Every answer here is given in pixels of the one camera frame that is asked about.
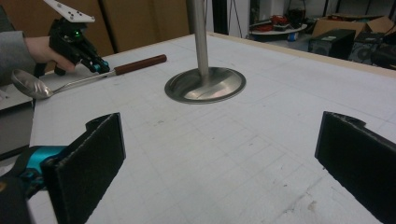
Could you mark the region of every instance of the ladle handle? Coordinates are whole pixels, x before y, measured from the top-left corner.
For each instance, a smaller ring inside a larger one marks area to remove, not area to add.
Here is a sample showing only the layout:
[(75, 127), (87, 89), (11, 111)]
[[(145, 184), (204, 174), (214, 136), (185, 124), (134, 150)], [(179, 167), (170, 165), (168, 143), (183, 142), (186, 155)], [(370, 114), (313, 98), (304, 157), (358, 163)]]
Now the ladle handle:
[(127, 63), (118, 67), (115, 67), (114, 70), (116, 71), (116, 75), (122, 75), (125, 73), (133, 72), (145, 67), (150, 67), (152, 65), (158, 64), (158, 63), (164, 63), (166, 62), (166, 55), (161, 54), (152, 58), (147, 58), (141, 61), (137, 61), (134, 63)]

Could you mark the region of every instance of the round metal plate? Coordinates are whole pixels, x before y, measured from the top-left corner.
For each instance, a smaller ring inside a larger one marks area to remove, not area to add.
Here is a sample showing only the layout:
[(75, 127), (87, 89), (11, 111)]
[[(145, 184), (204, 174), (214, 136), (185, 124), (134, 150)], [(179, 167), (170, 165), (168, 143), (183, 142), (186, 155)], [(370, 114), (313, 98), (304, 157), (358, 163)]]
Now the round metal plate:
[(178, 74), (165, 85), (166, 94), (181, 103), (209, 104), (235, 96), (246, 86), (245, 77), (229, 68), (209, 67), (209, 76), (198, 69)]

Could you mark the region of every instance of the white table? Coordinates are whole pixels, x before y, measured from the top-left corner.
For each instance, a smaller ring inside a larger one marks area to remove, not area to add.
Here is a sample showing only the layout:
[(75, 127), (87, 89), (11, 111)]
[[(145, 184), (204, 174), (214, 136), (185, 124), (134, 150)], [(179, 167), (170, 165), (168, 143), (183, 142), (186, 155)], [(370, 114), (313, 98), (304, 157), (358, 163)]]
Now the white table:
[[(232, 99), (186, 105), (164, 93), (197, 67), (190, 35), (106, 58), (166, 63), (36, 103), (31, 146), (66, 146), (87, 121), (121, 114), (126, 160), (89, 223), (379, 223), (314, 153), (323, 111), (396, 142), (394, 71), (221, 35), (207, 44), (210, 66), (247, 79)], [(75, 76), (44, 80), (55, 88)], [(29, 204), (37, 223), (56, 223), (47, 192)]]

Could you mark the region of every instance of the wall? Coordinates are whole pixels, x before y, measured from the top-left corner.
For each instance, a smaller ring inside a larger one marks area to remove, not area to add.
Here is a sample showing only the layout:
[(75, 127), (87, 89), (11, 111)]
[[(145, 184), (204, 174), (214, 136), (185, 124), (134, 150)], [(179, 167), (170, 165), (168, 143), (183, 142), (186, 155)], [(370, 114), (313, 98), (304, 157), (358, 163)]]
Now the wall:
[(270, 18), (272, 15), (283, 15), (285, 0), (261, 0), (260, 20)]
[[(337, 2), (338, 0), (329, 0), (329, 6), (327, 9), (328, 15), (335, 13)], [(305, 0), (306, 15), (308, 17), (321, 16), (325, 3), (326, 0)], [(368, 3), (369, 0), (342, 0), (339, 8), (339, 13), (364, 15)], [(370, 5), (368, 14), (388, 16), (392, 4), (393, 0), (374, 0)], [(288, 6), (289, 2), (285, 3), (285, 9), (287, 9)], [(302, 0), (291, 0), (290, 8), (304, 8), (304, 3)]]
[(99, 0), (116, 52), (189, 35), (186, 0)]

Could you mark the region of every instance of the metal pole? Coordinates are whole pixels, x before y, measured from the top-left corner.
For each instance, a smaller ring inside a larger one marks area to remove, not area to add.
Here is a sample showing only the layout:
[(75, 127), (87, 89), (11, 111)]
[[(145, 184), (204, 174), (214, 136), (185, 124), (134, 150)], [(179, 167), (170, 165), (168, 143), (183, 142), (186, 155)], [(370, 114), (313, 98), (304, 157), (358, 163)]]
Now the metal pole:
[(209, 65), (207, 59), (206, 28), (203, 0), (191, 0), (193, 2), (195, 44), (197, 48), (198, 69), (203, 82), (209, 78)]

